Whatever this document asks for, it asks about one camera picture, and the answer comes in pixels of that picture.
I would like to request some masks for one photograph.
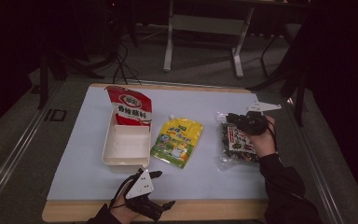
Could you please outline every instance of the red packaging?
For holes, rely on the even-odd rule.
[[[119,86],[106,89],[116,110],[117,124],[150,126],[152,101],[147,96]]]

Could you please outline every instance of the white box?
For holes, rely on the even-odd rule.
[[[151,127],[118,125],[112,112],[103,148],[103,163],[113,173],[133,173],[145,169],[150,159]]]

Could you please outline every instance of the chair leg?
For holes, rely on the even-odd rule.
[[[261,63],[261,69],[263,70],[264,76],[269,77],[269,74],[267,73],[266,64],[264,63],[264,54],[266,54],[269,47],[271,47],[272,43],[278,38],[277,35],[275,35],[267,44],[267,46],[264,48],[263,52],[260,56],[260,63]]]
[[[272,78],[270,78],[260,84],[257,84],[255,86],[245,87],[245,89],[248,91],[260,91],[276,82],[279,82],[284,79],[288,79],[292,75],[293,75],[293,72],[291,72],[291,71],[280,72],[280,71],[278,71],[278,69],[276,69],[272,74]]]
[[[280,93],[284,98],[290,98],[295,90],[298,88],[298,83],[301,79],[302,70],[293,70],[288,72],[286,81],[281,87]]]
[[[300,127],[303,126],[301,114],[302,114],[302,107],[304,104],[304,91],[305,91],[305,83],[307,80],[307,75],[308,75],[308,70],[306,69],[301,73],[300,80],[298,83],[298,88],[297,88],[295,118]]]

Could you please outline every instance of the black sleeve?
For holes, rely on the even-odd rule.
[[[90,218],[87,224],[121,224],[109,211],[107,204],[98,212],[97,216]]]
[[[293,167],[283,167],[278,154],[260,158],[260,173],[266,180],[268,224],[322,223],[316,207],[304,198],[302,178]]]

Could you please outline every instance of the hand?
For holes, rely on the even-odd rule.
[[[275,119],[272,117],[266,116],[267,120],[270,122],[268,125],[269,128],[275,132],[274,125],[275,125]],[[266,130],[264,133],[260,135],[250,135],[246,134],[246,136],[251,140],[251,143],[253,144],[255,148],[255,153],[259,158],[262,158],[264,156],[270,155],[275,153],[275,143],[274,143],[274,137],[269,132],[269,130]]]
[[[126,191],[127,186],[128,184],[123,188],[113,204],[112,207],[115,208],[110,209],[110,213],[122,224],[129,224],[134,218],[139,216],[138,213],[133,212],[126,205],[121,206],[122,204],[125,204],[123,193]]]

